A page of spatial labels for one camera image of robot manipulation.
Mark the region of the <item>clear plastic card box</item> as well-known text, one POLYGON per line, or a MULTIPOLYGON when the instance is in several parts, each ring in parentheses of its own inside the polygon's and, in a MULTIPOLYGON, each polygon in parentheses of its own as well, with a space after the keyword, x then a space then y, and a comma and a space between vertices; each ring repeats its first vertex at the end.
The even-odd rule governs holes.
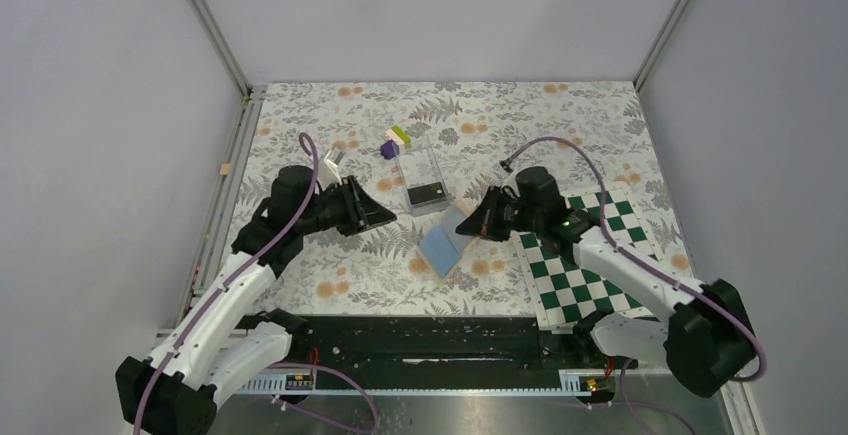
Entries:
POLYGON ((440 212, 450 204, 450 195, 441 168, 438 163, 434 146, 427 135, 411 140, 411 146, 403 155, 395 158, 396 165, 403 178, 403 189, 406 194, 409 213, 413 217, 440 212), (447 200, 430 206, 411 208, 407 190, 413 186, 441 182, 444 186, 447 200))

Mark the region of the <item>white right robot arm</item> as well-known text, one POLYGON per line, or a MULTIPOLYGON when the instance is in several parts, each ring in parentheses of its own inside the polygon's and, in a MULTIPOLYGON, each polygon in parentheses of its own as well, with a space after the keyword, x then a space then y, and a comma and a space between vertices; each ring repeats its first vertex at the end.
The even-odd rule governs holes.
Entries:
POLYGON ((766 359, 736 288, 718 279, 677 280, 661 264, 612 236, 603 212, 568 202, 543 167, 520 171, 510 185, 491 186, 456 228, 459 235, 504 242, 529 233, 548 252, 588 270, 631 296, 650 316, 632 318, 596 309, 571 329, 573 351, 597 367, 626 357, 668 369, 691 393, 708 398, 742 371, 766 359))

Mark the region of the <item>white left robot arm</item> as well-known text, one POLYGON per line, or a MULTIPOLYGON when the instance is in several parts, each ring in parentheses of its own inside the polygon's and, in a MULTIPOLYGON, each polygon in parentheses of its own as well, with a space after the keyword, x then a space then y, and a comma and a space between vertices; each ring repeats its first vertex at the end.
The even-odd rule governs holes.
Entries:
POLYGON ((282 168, 198 304, 146 358, 119 365, 120 408, 134 433, 205 434, 219 409, 260 372, 278 361, 304 362, 307 323, 280 309, 262 315, 245 339, 222 345, 301 253, 306 236, 327 230, 353 236, 396 218, 353 176, 322 188, 315 169, 282 168))

